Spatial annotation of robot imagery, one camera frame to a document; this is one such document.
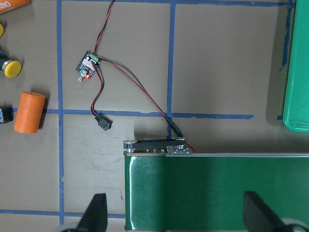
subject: blue tape grid line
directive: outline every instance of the blue tape grid line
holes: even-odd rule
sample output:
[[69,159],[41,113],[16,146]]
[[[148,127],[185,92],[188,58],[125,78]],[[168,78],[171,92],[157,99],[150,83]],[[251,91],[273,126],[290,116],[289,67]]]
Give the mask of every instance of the blue tape grid line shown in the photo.
[[[162,117],[159,112],[142,113],[139,111],[111,111],[111,110],[97,110],[102,115],[113,116],[135,116],[135,117]],[[58,109],[44,109],[45,114],[59,114]],[[67,110],[63,109],[64,115],[92,115],[90,110]],[[216,118],[216,119],[252,119],[254,115],[242,114],[199,114],[199,113],[167,113],[169,117],[177,118]]]
[[[110,2],[110,0],[62,0],[62,1],[101,1]],[[267,1],[231,1],[231,0],[117,0],[117,2],[130,3],[166,3],[171,2],[176,4],[208,4],[221,6],[253,6],[253,7],[277,7],[277,6],[294,6],[293,1],[288,2],[267,2]]]
[[[36,210],[9,210],[0,209],[0,214],[20,214],[20,215],[39,215],[39,216],[59,216],[60,212],[56,211],[36,211]],[[66,217],[82,217],[83,213],[64,212]],[[124,214],[108,214],[108,218],[126,218]]]
[[[175,16],[176,0],[170,1],[169,19],[169,66],[168,66],[168,92],[167,92],[167,116],[172,119],[172,91],[173,91],[173,67],[174,67],[174,41],[175,41]],[[167,139],[172,137],[172,128],[168,125]]]
[[57,0],[56,29],[57,29],[57,75],[58,75],[58,116],[59,116],[59,224],[64,223],[64,174],[63,164],[63,92],[62,92],[62,40],[61,14],[62,1]]
[[295,7],[295,4],[293,3],[293,0],[290,0],[290,5],[287,7],[288,14],[286,16],[286,23],[285,23],[286,34],[284,37],[283,58],[280,71],[282,71],[288,63],[289,45],[291,36],[291,14],[293,7]]

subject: red wire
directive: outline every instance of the red wire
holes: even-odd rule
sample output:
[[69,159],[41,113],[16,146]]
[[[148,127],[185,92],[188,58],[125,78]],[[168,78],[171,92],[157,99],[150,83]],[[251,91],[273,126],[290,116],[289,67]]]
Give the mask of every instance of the red wire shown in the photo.
[[103,84],[102,84],[102,79],[100,78],[100,75],[99,75],[99,73],[97,72],[97,70],[95,69],[93,63],[92,63],[92,67],[93,67],[94,71],[96,72],[96,74],[97,74],[97,76],[98,76],[98,79],[99,79],[99,81],[100,81],[100,83],[101,83],[100,90],[98,91],[96,97],[94,98],[94,100],[93,100],[93,102],[92,102],[92,104],[91,104],[91,109],[92,109],[92,111],[95,113],[95,115],[98,115],[98,114],[96,113],[94,103],[95,103],[95,99],[98,97],[98,95],[99,95],[101,89],[103,88]]
[[[111,7],[110,7],[110,10],[107,12],[107,15],[106,15],[106,18],[105,18],[105,20],[104,20],[104,23],[103,23],[103,27],[102,27],[102,28],[105,27],[105,25],[106,25],[106,23],[107,23],[107,20],[108,20],[108,18],[110,17],[111,11],[112,11],[112,5],[111,5]],[[94,49],[93,49],[94,51],[96,50],[97,45],[98,45],[98,43],[100,42],[102,35],[103,35],[103,33],[101,33],[100,36],[98,37],[98,40],[97,40],[97,42],[96,42],[96,45],[95,45],[95,47],[94,47]]]
[[195,149],[194,149],[194,147],[192,146],[192,144],[189,143],[188,140],[185,140],[185,141],[187,142],[187,144],[189,144],[189,146],[191,147],[192,151],[195,153]]
[[146,93],[129,75],[127,75],[124,71],[122,71],[117,65],[110,63],[115,69],[117,69],[121,74],[123,74],[129,81],[131,81],[146,97],[151,101],[151,103],[157,108],[157,110],[163,115],[166,116],[165,113],[160,109],[160,107],[151,99],[148,93]]

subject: sensor module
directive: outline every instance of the sensor module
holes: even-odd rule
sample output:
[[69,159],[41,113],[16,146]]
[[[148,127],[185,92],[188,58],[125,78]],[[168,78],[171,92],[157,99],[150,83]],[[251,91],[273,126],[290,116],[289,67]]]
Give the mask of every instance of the sensor module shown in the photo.
[[81,82],[84,78],[90,79],[95,73],[93,66],[97,68],[101,61],[102,60],[95,56],[92,52],[87,51],[75,69],[81,75],[80,78],[78,78],[78,81]]

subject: green plastic bin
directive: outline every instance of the green plastic bin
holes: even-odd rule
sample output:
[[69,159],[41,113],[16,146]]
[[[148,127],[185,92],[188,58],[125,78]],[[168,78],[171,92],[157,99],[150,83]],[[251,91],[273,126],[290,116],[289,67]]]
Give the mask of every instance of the green plastic bin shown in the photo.
[[309,0],[297,0],[283,123],[309,133]]

